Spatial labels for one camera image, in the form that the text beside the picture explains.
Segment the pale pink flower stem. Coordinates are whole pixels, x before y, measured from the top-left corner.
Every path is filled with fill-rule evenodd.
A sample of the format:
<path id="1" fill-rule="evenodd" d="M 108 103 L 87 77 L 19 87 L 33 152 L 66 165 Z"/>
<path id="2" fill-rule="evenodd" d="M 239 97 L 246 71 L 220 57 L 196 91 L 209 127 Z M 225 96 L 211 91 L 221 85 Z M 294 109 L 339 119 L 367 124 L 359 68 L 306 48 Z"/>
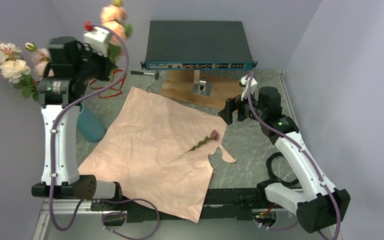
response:
<path id="1" fill-rule="evenodd" d="M 47 64 L 51 61 L 51 56 L 46 48 L 38 48 L 34 42 L 26 42 L 25 49 L 31 52 L 31 61 L 34 64 L 34 72 L 41 80 Z"/>

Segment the white cream flower stem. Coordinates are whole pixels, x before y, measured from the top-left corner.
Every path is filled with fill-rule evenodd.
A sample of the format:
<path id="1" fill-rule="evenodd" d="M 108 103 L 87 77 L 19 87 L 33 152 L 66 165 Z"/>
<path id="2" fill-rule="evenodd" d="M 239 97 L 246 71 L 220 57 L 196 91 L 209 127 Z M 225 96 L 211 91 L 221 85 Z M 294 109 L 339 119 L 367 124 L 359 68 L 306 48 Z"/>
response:
<path id="1" fill-rule="evenodd" d="M 21 49 L 13 43 L 0 43 L 0 74 L 13 88 L 21 91 L 24 99 L 38 101 L 38 82 L 32 77 L 32 70 L 20 55 Z"/>

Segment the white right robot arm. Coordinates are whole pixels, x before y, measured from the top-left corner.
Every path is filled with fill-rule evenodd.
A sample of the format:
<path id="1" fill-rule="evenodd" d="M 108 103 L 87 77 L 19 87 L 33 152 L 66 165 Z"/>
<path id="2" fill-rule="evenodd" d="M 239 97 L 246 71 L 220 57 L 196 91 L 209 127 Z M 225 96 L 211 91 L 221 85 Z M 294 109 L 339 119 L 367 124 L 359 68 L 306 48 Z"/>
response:
<path id="1" fill-rule="evenodd" d="M 257 99 L 253 94 L 228 98 L 218 115 L 230 125 L 233 112 L 237 112 L 239 122 L 245 119 L 259 122 L 262 133 L 285 157 L 302 188 L 299 193 L 281 182 L 265 180 L 257 184 L 255 195 L 239 198 L 237 203 L 255 202 L 262 208 L 279 205 L 294 214 L 308 233 L 332 225 L 339 228 L 351 200 L 350 194 L 346 189 L 338 189 L 313 160 L 298 126 L 282 112 L 278 89 L 261 87 Z"/>

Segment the peach orange flower stem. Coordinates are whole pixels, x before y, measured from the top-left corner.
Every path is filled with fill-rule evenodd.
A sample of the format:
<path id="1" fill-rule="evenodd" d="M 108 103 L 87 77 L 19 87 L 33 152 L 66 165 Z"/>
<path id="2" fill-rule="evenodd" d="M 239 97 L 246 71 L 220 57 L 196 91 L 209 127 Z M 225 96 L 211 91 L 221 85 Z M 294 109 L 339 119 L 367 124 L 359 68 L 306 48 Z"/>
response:
<path id="1" fill-rule="evenodd" d="M 111 4 L 104 6 L 100 11 L 101 24 L 116 33 L 123 42 L 132 35 L 133 27 L 126 22 L 128 13 L 124 8 L 123 0 L 112 0 Z M 123 47 L 115 36 L 112 36 L 108 44 L 108 57 L 114 64 L 114 70 L 118 69 L 116 63 L 123 54 Z"/>

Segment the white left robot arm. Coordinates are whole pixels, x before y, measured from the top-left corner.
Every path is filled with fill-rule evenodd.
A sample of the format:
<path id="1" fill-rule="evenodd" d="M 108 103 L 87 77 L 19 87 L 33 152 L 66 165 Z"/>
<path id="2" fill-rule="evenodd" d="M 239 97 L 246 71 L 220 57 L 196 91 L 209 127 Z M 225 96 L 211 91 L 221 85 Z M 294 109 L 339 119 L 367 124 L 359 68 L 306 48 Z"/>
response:
<path id="1" fill-rule="evenodd" d="M 38 104 L 45 127 L 45 162 L 35 197 L 49 199 L 104 199 L 111 210 L 124 203 L 118 182 L 81 175 L 76 162 L 76 131 L 81 103 L 90 80 L 107 81 L 114 63 L 108 57 L 107 40 L 78 41 L 72 36 L 53 38 L 37 85 Z"/>

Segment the pink flower bouquet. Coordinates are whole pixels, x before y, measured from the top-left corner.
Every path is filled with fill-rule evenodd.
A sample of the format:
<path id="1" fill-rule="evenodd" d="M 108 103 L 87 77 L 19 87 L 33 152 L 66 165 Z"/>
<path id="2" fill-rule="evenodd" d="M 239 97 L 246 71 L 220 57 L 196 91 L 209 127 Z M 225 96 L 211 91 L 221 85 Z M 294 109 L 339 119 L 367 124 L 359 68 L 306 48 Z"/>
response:
<path id="1" fill-rule="evenodd" d="M 224 120 L 169 98 L 132 87 L 103 139 L 79 166 L 82 175 L 118 182 L 129 199 L 198 222 L 213 174 L 209 155 L 235 159 L 222 146 Z M 220 138 L 179 158 L 217 130 Z"/>

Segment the red ribbon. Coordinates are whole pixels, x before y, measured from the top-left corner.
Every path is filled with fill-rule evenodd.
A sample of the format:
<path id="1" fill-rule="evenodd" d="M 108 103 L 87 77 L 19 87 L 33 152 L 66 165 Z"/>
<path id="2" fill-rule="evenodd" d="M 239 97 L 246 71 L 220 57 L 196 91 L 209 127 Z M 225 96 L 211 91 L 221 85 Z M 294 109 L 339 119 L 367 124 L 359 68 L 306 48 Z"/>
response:
<path id="1" fill-rule="evenodd" d="M 122 74 L 121 78 L 120 77 L 117 78 L 117 74 L 119 73 Z M 114 98 L 122 95 L 123 94 L 122 88 L 124 86 L 126 77 L 127 77 L 127 73 L 123 69 L 113 70 L 110 83 L 114 83 L 114 84 L 111 86 L 111 88 L 108 88 L 107 90 L 99 93 L 97 97 L 100 99 L 109 99 L 109 98 Z"/>

